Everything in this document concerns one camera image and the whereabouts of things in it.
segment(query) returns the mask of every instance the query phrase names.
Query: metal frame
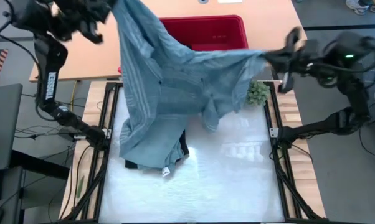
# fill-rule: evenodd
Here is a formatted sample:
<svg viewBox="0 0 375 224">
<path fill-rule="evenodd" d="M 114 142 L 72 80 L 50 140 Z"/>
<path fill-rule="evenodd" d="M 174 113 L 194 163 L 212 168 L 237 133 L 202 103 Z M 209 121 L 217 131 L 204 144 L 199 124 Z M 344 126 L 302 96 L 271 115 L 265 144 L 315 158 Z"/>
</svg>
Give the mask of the metal frame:
<svg viewBox="0 0 375 224">
<path fill-rule="evenodd" d="M 279 111 L 279 108 L 278 108 L 277 94 L 276 94 L 276 91 L 275 91 L 275 87 L 274 87 L 272 82 L 265 82 L 265 83 L 270 87 L 271 99 L 272 99 L 272 104 L 273 104 L 273 108 L 274 108 L 277 126 L 282 127 L 282 119 L 280 117 L 280 111 Z M 100 120 L 99 120 L 99 127 L 100 128 L 113 129 L 116 106 L 117 106 L 117 102 L 118 102 L 118 93 L 120 91 L 120 88 L 122 88 L 122 87 L 123 87 L 122 83 L 108 82 L 106 84 L 105 96 L 103 98 L 102 112 L 101 112 Z M 112 104 L 112 108 L 111 108 L 111 111 L 110 111 L 111 115 L 110 115 L 110 120 L 109 120 L 109 127 L 104 127 L 105 117 L 106 117 L 106 114 L 107 114 L 107 106 L 108 106 L 108 103 L 109 103 L 109 97 L 110 97 L 111 91 L 114 91 L 114 95 L 113 95 L 113 102 L 112 102 L 113 104 Z M 269 109 L 268 101 L 265 102 L 264 111 L 265 111 L 265 118 L 267 120 L 267 126 L 268 126 L 268 128 L 272 128 L 272 119 L 271 119 L 271 114 L 270 114 L 271 112 L 270 112 L 270 109 Z M 270 138 L 270 143 L 271 143 L 271 147 L 272 147 L 273 158 L 277 158 L 278 157 L 277 141 L 276 141 L 275 138 L 271 138 L 270 133 L 269 133 L 269 138 Z M 283 157 L 285 158 L 284 161 L 285 161 L 285 167 L 286 167 L 286 173 L 287 173 L 288 179 L 290 180 L 290 182 L 293 184 L 293 187 L 295 188 L 294 176 L 293 176 L 293 172 L 292 172 L 292 167 L 291 167 L 291 162 L 290 162 L 290 158 L 289 158 L 289 155 L 288 155 L 288 151 L 284 150 L 284 151 L 282 151 L 282 154 L 283 154 Z M 104 155 L 103 155 L 103 158 L 102 158 L 102 166 L 105 166 L 105 168 L 107 168 L 107 164 L 108 164 L 108 155 L 109 155 L 109 150 L 104 152 Z M 93 180 L 95 178 L 95 174 L 94 174 L 93 170 L 96 170 L 96 167 L 97 167 L 97 164 L 98 164 L 98 159 L 99 159 L 99 152 L 95 151 L 94 154 L 93 154 L 90 174 L 89 174 L 89 177 L 88 177 L 88 183 L 89 184 L 92 184 Z M 275 164 L 275 168 L 277 169 L 277 167 L 280 165 L 280 161 L 277 160 L 277 159 L 274 159 L 273 161 L 274 161 L 274 164 Z M 101 202 L 102 202 L 104 182 L 105 182 L 105 176 L 99 182 L 99 184 L 97 186 L 98 187 L 98 194 L 97 194 L 97 198 L 96 198 L 95 209 L 94 209 L 94 214 L 93 214 L 92 219 L 87 219 L 88 207 L 89 207 L 89 203 L 90 203 L 90 201 L 88 200 L 85 203 L 85 205 L 82 209 L 82 216 L 81 216 L 82 220 L 60 220 L 60 221 L 57 221 L 57 222 L 54 222 L 54 223 L 61 223 L 61 224 L 71 224 L 71 223 L 73 223 L 73 224 L 98 224 L 99 223 L 98 219 L 99 219 L 99 213 L 100 213 L 100 205 L 101 205 Z M 293 198 L 293 206 L 294 206 L 294 211 L 295 211 L 295 215 L 296 215 L 297 218 L 291 218 L 290 213 L 288 211 L 285 185 L 283 183 L 283 180 L 278 175 L 277 175 L 277 183 L 278 183 L 278 191 L 279 191 L 279 194 L 280 194 L 280 200 L 281 200 L 281 204 L 282 204 L 283 216 L 284 216 L 284 219 L 285 219 L 285 221 L 281 222 L 281 223 L 296 223 L 296 224 L 306 224 L 306 223 L 307 224 L 314 224 L 314 223 L 342 224 L 343 223 L 343 222 L 331 222 L 331 221 L 328 221 L 328 220 L 301 219 L 301 210 L 300 210 L 300 207 L 298 206 L 298 203 L 295 200 L 295 198 Z M 262 224 L 264 224 L 265 222 L 238 222 L 238 224 L 244 224 L 244 223 L 247 223 L 247 224 L 261 224 L 262 223 Z"/>
</svg>

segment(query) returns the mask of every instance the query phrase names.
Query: white tag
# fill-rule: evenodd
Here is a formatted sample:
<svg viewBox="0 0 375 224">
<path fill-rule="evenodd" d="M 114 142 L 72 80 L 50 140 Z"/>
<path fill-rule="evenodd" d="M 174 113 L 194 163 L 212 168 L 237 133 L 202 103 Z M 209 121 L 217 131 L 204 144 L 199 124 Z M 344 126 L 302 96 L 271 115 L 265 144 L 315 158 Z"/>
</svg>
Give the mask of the white tag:
<svg viewBox="0 0 375 224">
<path fill-rule="evenodd" d="M 243 0 L 218 0 L 218 3 L 243 3 Z"/>
<path fill-rule="evenodd" d="M 170 174 L 171 172 L 169 171 L 168 167 L 164 167 L 163 168 L 163 177 L 166 177 L 168 174 Z"/>
</svg>

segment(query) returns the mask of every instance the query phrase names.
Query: sneaker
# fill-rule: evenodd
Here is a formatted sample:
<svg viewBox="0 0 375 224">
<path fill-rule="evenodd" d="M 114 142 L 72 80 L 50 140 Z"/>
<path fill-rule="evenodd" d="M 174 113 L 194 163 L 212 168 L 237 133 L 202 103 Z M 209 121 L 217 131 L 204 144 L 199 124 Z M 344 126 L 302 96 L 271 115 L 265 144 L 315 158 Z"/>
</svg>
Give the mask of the sneaker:
<svg viewBox="0 0 375 224">
<path fill-rule="evenodd" d="M 375 5 L 370 6 L 370 11 L 375 13 Z"/>
<path fill-rule="evenodd" d="M 369 9 L 369 6 L 361 6 L 358 3 L 358 0 L 346 0 L 345 4 L 360 16 L 363 16 L 364 13 Z"/>
</svg>

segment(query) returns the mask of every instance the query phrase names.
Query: gray floor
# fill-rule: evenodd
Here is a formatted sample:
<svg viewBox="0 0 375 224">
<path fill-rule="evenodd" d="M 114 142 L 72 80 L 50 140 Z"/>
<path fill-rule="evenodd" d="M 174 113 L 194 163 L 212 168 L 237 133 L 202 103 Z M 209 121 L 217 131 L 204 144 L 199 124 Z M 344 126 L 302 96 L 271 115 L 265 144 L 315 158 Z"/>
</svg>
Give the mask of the gray floor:
<svg viewBox="0 0 375 224">
<path fill-rule="evenodd" d="M 304 26 L 375 24 L 375 14 L 367 13 L 365 16 L 357 16 L 347 9 L 344 0 L 304 0 L 301 4 L 295 4 L 295 7 Z M 6 5 L 0 0 L 0 25 L 4 21 L 1 13 L 6 9 Z M 375 37 L 375 29 L 352 31 Z M 318 39 L 321 45 L 325 45 L 339 33 L 340 31 L 316 31 L 306 34 L 308 38 Z M 31 36 L 28 32 L 12 27 L 8 28 L 5 34 L 10 37 Z M 31 42 L 21 44 L 32 50 Z M 9 43 L 0 42 L 0 49 L 3 48 L 9 49 L 9 55 L 0 75 L 0 86 L 21 83 L 24 86 L 24 93 L 34 93 L 36 85 L 28 82 L 32 60 L 21 49 Z M 364 79 L 371 80 L 372 75 L 372 73 L 366 74 Z M 70 101 L 73 85 L 73 82 L 60 82 L 57 99 Z M 76 97 L 86 97 L 88 86 L 87 81 L 79 83 Z M 312 78 L 297 78 L 295 91 L 304 123 L 326 118 L 330 113 L 348 104 L 345 97 L 337 90 L 322 89 Z M 81 99 L 76 103 L 83 105 L 85 100 Z M 33 125 L 57 126 L 39 119 L 33 110 L 33 104 L 32 98 L 22 98 L 18 128 Z M 82 109 L 76 108 L 76 112 L 82 114 Z M 371 108 L 371 112 L 375 117 L 375 106 Z M 369 150 L 375 152 L 375 124 L 363 129 L 363 141 Z M 16 139 L 14 148 L 33 156 L 46 156 L 60 152 L 69 145 L 70 142 L 61 137 L 51 136 L 37 138 L 35 141 Z M 309 140 L 309 145 L 327 217 L 336 221 L 375 223 L 375 157 L 359 146 L 358 134 L 354 133 L 350 136 L 325 134 Z M 30 189 L 30 193 L 33 195 L 34 192 L 45 189 L 50 197 L 41 198 L 41 200 L 49 202 L 64 184 L 63 182 L 51 183 L 51 180 L 38 182 L 34 188 Z M 62 192 L 60 191 L 51 205 L 52 219 L 59 214 L 61 198 Z M 46 206 L 28 209 L 26 212 L 26 223 L 48 221 Z"/>
</svg>

